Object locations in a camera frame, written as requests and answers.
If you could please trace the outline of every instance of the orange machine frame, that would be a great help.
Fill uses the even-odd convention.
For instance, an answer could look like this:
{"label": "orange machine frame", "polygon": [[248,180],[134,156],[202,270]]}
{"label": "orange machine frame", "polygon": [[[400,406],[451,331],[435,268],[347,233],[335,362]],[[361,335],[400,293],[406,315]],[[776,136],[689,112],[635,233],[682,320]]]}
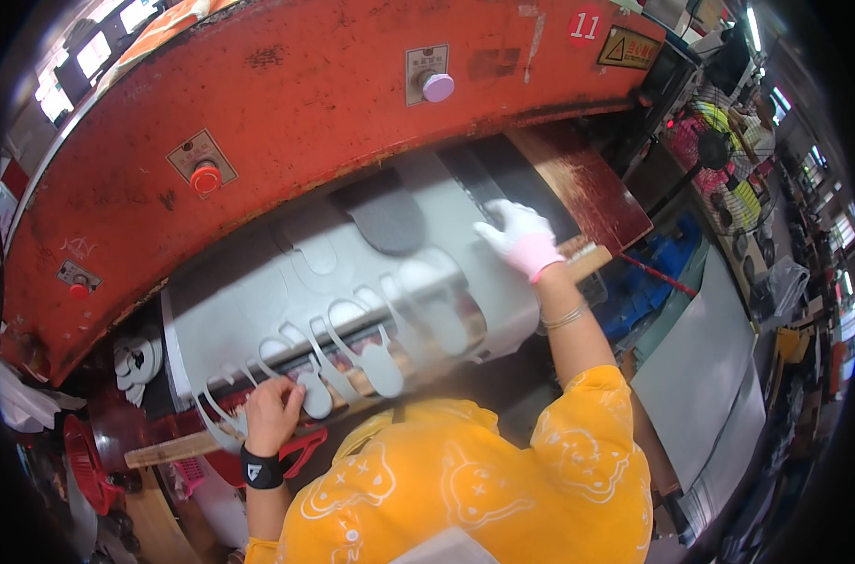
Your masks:
{"label": "orange machine frame", "polygon": [[[593,39],[572,36],[581,10],[599,14]],[[613,26],[665,38],[609,0],[241,0],[194,24],[62,132],[33,179],[2,354],[21,363],[30,335],[60,384],[176,266],[286,200],[435,141],[635,106],[647,72],[597,63]],[[405,51],[443,43],[455,92],[407,107]],[[165,158],[203,128],[239,175],[205,199]],[[87,299],[55,277],[66,259],[103,279]]]}

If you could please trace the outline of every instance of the red broom handle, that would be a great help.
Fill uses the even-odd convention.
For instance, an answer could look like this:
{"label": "red broom handle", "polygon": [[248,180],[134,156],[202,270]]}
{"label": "red broom handle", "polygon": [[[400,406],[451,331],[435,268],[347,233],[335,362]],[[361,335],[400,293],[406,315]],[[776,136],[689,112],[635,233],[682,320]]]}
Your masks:
{"label": "red broom handle", "polygon": [[630,256],[627,256],[627,255],[626,255],[626,254],[624,254],[624,253],[619,253],[619,256],[620,256],[621,258],[625,259],[626,261],[628,261],[629,263],[631,263],[632,265],[635,265],[637,268],[639,268],[639,269],[643,270],[644,272],[649,273],[649,274],[652,274],[653,276],[656,276],[657,278],[659,278],[659,280],[661,280],[661,281],[663,281],[663,282],[668,282],[669,284],[671,284],[672,286],[674,286],[674,287],[678,288],[679,290],[681,290],[682,292],[684,292],[684,293],[685,293],[685,294],[687,294],[688,296],[690,296],[690,297],[692,297],[692,298],[693,298],[693,297],[695,297],[695,296],[697,295],[697,292],[696,292],[696,291],[691,290],[690,288],[688,288],[687,286],[683,285],[683,284],[682,284],[681,282],[679,282],[678,280],[675,280],[674,278],[669,278],[668,276],[666,276],[666,275],[664,275],[664,274],[660,273],[658,270],[653,269],[653,268],[650,268],[649,266],[644,265],[643,263],[641,263],[641,262],[639,262],[639,261],[634,260],[633,258],[631,258]]}

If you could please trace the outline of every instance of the purple button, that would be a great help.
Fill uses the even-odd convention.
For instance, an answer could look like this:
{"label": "purple button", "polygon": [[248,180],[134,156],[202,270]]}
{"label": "purple button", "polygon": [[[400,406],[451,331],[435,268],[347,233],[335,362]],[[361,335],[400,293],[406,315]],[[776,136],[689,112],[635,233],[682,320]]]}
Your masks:
{"label": "purple button", "polygon": [[455,80],[445,73],[431,75],[422,87],[424,99],[428,102],[442,102],[453,93],[453,90],[455,90]]}

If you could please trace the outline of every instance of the control panel label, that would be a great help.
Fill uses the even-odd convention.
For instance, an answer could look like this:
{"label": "control panel label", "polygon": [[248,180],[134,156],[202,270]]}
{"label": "control panel label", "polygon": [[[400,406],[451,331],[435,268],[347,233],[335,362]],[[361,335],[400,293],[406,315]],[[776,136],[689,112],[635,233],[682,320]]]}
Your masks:
{"label": "control panel label", "polygon": [[167,161],[183,177],[186,184],[196,171],[196,164],[201,161],[211,161],[217,165],[222,177],[221,186],[226,186],[239,176],[227,157],[218,147],[208,128],[199,131],[189,139],[181,142],[170,154]]}
{"label": "control panel label", "polygon": [[656,59],[661,44],[646,35],[614,25],[607,34],[597,64],[646,71]]}
{"label": "control panel label", "polygon": [[448,62],[448,43],[406,51],[406,107],[424,102],[421,76],[426,72],[445,73]]}
{"label": "control panel label", "polygon": [[59,279],[61,282],[67,284],[68,286],[73,286],[74,284],[82,284],[83,286],[89,289],[90,294],[102,285],[101,278],[90,273],[82,266],[77,265],[69,258],[64,260],[60,268],[57,269],[55,278]]}

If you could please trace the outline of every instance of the red emergency stop button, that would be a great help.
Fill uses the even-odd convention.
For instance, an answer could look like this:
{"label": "red emergency stop button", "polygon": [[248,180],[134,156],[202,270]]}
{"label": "red emergency stop button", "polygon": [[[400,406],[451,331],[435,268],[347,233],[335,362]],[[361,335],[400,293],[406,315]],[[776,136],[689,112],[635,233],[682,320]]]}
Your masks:
{"label": "red emergency stop button", "polygon": [[202,161],[196,164],[196,171],[193,172],[189,183],[198,194],[208,194],[214,192],[223,184],[223,177],[217,169],[217,165],[211,161]]}
{"label": "red emergency stop button", "polygon": [[86,299],[89,297],[89,287],[85,284],[71,284],[70,295],[76,299]]}

